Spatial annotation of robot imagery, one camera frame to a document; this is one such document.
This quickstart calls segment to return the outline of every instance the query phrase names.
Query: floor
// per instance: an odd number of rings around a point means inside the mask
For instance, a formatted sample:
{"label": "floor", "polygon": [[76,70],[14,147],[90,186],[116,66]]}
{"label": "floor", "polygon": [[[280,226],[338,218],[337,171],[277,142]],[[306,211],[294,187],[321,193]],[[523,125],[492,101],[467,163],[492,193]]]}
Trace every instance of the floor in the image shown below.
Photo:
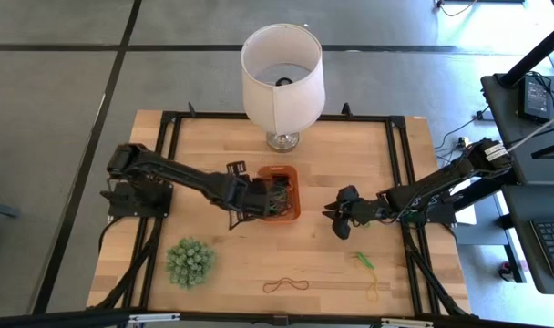
{"label": "floor", "polygon": [[[186,110],[189,101],[197,111],[242,111],[239,52],[217,45],[241,45],[261,26],[286,22],[305,26],[323,45],[354,46],[362,51],[323,54],[324,112],[338,113],[349,102],[355,114],[425,116],[439,144],[486,106],[479,79],[510,69],[554,28],[552,5],[537,0],[477,3],[456,17],[434,10],[433,0],[135,3],[137,22],[125,34],[134,0],[0,0],[0,202],[22,212],[18,219],[0,216],[0,316],[31,309],[100,108],[107,117],[51,312],[86,304],[107,211],[98,192],[135,111]],[[204,46],[127,53],[93,47],[121,42]],[[554,75],[549,60],[537,70]],[[498,132],[493,123],[476,122],[447,144],[460,136],[497,138]],[[554,326],[554,306],[542,305],[554,305],[554,296],[538,294],[531,282],[516,285],[495,275],[506,257],[503,248],[461,247],[460,254],[475,314]],[[539,301],[521,301],[527,299]]]}

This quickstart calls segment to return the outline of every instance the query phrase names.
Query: table lamp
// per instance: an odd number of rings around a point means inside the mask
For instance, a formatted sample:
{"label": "table lamp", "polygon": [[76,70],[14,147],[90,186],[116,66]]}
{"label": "table lamp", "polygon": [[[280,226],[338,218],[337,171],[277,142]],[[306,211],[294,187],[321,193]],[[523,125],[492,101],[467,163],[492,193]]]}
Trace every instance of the table lamp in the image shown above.
{"label": "table lamp", "polygon": [[[273,150],[291,151],[299,142],[299,132],[320,117],[325,105],[320,42],[299,26],[266,26],[244,43],[241,65],[247,116],[267,132],[267,144]],[[298,80],[261,81],[268,69],[284,66],[301,67],[309,73]]]}

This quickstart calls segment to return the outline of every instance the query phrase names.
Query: white cord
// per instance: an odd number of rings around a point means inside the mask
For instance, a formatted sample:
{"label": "white cord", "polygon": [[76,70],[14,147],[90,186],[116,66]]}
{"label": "white cord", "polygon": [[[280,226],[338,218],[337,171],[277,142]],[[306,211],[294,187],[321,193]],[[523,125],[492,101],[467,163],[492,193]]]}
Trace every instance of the white cord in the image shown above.
{"label": "white cord", "polygon": [[474,0],[471,4],[469,4],[467,7],[463,8],[461,11],[458,11],[454,14],[449,14],[447,11],[445,11],[445,8],[444,8],[444,5],[440,5],[439,8],[441,8],[441,10],[443,10],[443,13],[445,15],[448,15],[449,17],[455,17],[463,12],[465,12],[466,10],[468,10],[472,5],[474,5],[475,3],[477,2],[477,0]]}
{"label": "white cord", "polygon": [[554,123],[554,118],[548,122],[546,122],[542,127],[540,128],[537,128],[535,129],[532,133],[530,133],[529,135],[527,135],[526,137],[524,137],[521,141],[519,141],[516,145],[510,147],[509,149],[506,149],[508,152],[520,147],[520,145],[522,145],[523,143],[525,143],[526,141],[528,141],[530,138],[534,137],[535,134],[539,133],[540,131],[542,131],[543,129],[545,129],[547,126],[549,126],[550,124]]}

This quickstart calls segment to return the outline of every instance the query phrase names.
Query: orange container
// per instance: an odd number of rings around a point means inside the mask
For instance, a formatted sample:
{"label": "orange container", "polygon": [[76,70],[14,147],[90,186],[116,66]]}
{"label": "orange container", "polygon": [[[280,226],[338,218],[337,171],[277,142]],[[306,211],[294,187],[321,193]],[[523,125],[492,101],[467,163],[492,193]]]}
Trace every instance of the orange container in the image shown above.
{"label": "orange container", "polygon": [[267,222],[292,222],[302,214],[302,207],[299,201],[299,183],[297,170],[293,166],[266,166],[259,169],[257,176],[267,182],[267,188],[273,187],[275,179],[287,177],[288,185],[285,187],[288,194],[288,210],[283,215],[275,215],[263,218]]}

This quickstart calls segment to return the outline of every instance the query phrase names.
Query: rubber band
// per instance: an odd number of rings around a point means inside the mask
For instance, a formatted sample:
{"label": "rubber band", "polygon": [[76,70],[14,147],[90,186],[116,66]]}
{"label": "rubber band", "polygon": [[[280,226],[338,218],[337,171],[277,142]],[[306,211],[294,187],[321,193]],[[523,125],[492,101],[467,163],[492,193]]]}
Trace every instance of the rubber band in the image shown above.
{"label": "rubber band", "polygon": [[[374,280],[374,282],[366,290],[366,300],[368,300],[370,302],[378,302],[378,278],[376,277],[376,273],[374,273],[374,269],[369,269],[366,266],[366,264],[359,261],[359,259],[354,259],[354,267],[356,269],[358,268],[358,263],[359,262],[363,264],[364,271],[370,273],[373,277],[373,280]],[[374,295],[376,295],[376,297],[374,299],[372,297],[370,297],[370,294],[371,294],[372,291],[374,291]]]}
{"label": "rubber band", "polygon": [[[265,283],[263,286],[262,286],[262,291],[264,293],[271,293],[271,292],[275,292],[279,289],[279,287],[281,287],[282,284],[284,283],[289,283],[293,288],[295,288],[296,290],[300,290],[300,291],[305,291],[306,289],[310,288],[310,283],[308,281],[295,281],[291,278],[288,278],[288,277],[284,277],[284,278],[281,278],[279,281],[277,282],[267,282]],[[275,288],[267,291],[267,287],[268,286],[273,286],[273,285],[276,285]]]}

